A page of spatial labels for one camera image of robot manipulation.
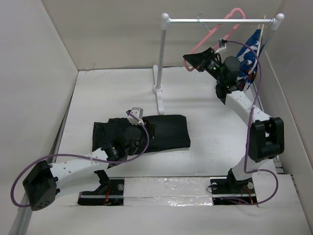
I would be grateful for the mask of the black denim trousers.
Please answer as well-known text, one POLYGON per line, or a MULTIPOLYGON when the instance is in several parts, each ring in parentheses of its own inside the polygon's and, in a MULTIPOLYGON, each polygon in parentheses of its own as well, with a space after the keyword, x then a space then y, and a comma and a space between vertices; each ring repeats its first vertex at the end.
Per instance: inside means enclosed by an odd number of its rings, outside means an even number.
MULTIPOLYGON (((183 115, 146 116, 144 122, 154 125, 154 137, 146 152, 160 152, 172 149, 189 148, 191 140, 187 119, 183 115)), ((108 122, 95 122, 92 133, 92 150, 116 140, 131 124, 126 118, 110 118, 108 122)))

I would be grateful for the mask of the pink clothes hanger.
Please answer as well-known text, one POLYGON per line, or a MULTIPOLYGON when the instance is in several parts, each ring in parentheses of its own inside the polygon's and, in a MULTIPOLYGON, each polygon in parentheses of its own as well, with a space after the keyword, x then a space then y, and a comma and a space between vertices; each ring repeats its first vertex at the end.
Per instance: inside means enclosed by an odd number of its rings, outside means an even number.
MULTIPOLYGON (((242 16, 242 19, 246 18, 244 11, 241 8, 236 7, 236 8, 233 8, 230 11, 230 13, 225 16, 224 19, 229 19, 231 16, 234 15, 235 12, 239 12, 242 16)), ((239 26, 240 24, 234 25, 233 28, 224 36, 224 39, 227 40, 239 28, 239 26)), ((194 52, 196 52, 220 27, 221 27, 221 24, 218 24, 212 30, 208 29, 208 34, 190 51, 190 54, 193 54, 194 52)), ((185 59, 183 60, 183 65, 188 72, 192 72, 194 70, 194 68, 191 68, 187 65, 187 62, 185 59)))

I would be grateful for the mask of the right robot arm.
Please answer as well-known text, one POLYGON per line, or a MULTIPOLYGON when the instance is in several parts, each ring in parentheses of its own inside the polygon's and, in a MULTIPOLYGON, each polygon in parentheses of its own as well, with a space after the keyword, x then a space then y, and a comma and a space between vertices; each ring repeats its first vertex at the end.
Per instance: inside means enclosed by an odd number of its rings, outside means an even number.
POLYGON ((216 79, 217 98, 232 109, 246 124, 247 141, 245 156, 228 171, 226 179, 212 182, 213 194, 237 194, 252 180, 262 164, 284 151, 284 122, 261 111, 246 96, 237 78, 241 62, 234 56, 224 60, 213 48, 201 53, 183 56, 194 69, 206 71, 216 79))

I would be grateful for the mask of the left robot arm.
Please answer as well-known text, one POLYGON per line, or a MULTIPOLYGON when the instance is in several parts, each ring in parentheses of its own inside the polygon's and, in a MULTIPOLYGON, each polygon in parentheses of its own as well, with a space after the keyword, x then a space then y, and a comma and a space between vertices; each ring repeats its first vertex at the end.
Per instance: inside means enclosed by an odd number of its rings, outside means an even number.
POLYGON ((96 149, 86 156, 74 156, 72 160, 48 164, 41 160, 34 164, 22 185, 32 211, 51 205, 56 198, 75 191, 86 191, 89 179, 98 194, 109 189, 110 180, 105 170, 135 159, 144 153, 155 135, 156 125, 148 120, 131 124, 117 139, 96 149))

